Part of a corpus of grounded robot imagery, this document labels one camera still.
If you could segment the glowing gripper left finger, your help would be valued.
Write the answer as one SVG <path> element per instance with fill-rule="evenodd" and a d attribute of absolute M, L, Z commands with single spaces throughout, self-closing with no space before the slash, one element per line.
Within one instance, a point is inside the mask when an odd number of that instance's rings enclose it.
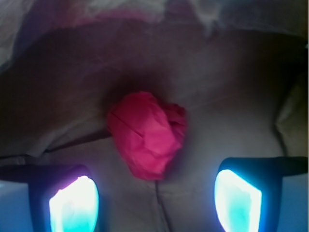
<path fill-rule="evenodd" d="M 2 232 L 93 232 L 98 210 L 98 188 L 84 165 L 0 169 Z"/>

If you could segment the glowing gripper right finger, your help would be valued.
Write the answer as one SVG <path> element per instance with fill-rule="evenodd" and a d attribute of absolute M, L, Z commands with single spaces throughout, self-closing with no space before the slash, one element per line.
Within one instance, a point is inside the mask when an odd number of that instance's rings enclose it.
<path fill-rule="evenodd" d="M 307 232 L 306 157 L 227 158 L 214 184 L 217 217 L 226 232 Z"/>

